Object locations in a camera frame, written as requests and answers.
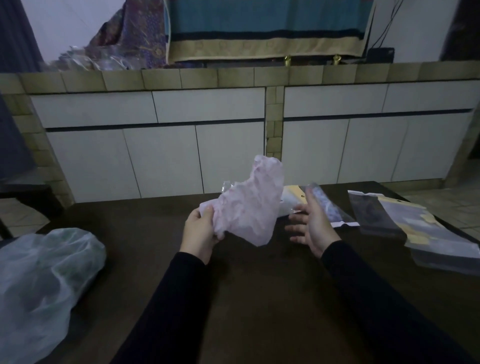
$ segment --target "table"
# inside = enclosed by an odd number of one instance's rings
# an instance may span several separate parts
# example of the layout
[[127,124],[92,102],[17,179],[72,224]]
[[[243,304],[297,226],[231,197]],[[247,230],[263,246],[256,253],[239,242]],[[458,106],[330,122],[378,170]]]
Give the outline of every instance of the table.
[[[400,198],[376,182],[322,187],[351,215],[348,189]],[[217,195],[75,204],[42,228],[40,233],[64,227],[91,231],[105,244],[108,258],[73,309],[67,338],[41,363],[108,363],[178,251],[187,215]],[[229,235],[215,247],[200,363],[372,362],[366,338],[328,273],[306,246],[288,241],[286,221],[278,220],[268,245],[257,248]],[[418,267],[402,240],[361,235],[359,228],[347,226],[337,231],[409,302],[480,359],[479,277]]]

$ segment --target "white cabinet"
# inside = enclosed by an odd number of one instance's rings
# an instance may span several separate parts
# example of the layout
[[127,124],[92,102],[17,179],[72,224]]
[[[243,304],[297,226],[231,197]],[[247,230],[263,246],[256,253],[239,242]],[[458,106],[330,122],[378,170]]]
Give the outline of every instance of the white cabinet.
[[445,178],[471,114],[408,117],[408,130],[392,181]]
[[405,116],[350,119],[338,183],[389,182],[407,123]]
[[203,193],[194,125],[124,133],[142,197]]
[[44,128],[157,123],[151,92],[32,96]]
[[122,130],[47,135],[76,202],[140,198]]
[[387,84],[285,87],[286,118],[382,112]]
[[158,122],[262,119],[265,89],[155,91]]
[[264,153],[263,122],[197,125],[196,129],[206,194],[220,192],[224,181],[249,178],[255,156]]
[[287,121],[283,124],[285,185],[336,183],[347,119]]
[[390,84],[383,112],[471,109],[480,99],[480,81]]

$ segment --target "crumpled pink cloth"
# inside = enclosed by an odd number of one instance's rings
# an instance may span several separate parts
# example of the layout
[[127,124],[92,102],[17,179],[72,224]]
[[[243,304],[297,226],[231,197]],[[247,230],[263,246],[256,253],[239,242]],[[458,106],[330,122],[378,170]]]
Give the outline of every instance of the crumpled pink cloth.
[[219,238],[229,231],[253,245],[265,245],[275,227],[283,179],[282,162],[256,156],[250,178],[235,182],[219,198],[201,203],[200,214],[207,206],[213,206],[213,226]]

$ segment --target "black sleeve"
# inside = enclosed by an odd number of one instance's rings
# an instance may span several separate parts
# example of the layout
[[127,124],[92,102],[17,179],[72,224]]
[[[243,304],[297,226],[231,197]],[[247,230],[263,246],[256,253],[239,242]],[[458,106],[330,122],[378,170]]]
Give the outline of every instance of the black sleeve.
[[476,363],[345,242],[331,244],[321,260],[382,363]]
[[207,312],[205,264],[177,253],[111,364],[194,363]]

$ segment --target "wall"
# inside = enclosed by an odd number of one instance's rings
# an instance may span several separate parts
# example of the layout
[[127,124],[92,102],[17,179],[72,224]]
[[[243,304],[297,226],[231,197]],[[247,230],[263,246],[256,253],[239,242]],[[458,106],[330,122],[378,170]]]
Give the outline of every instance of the wall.
[[[377,1],[371,45],[390,21],[396,1]],[[395,63],[438,61],[458,3],[459,0],[404,0],[383,43],[383,47],[395,48]]]
[[86,46],[124,0],[22,0],[45,61],[70,49]]

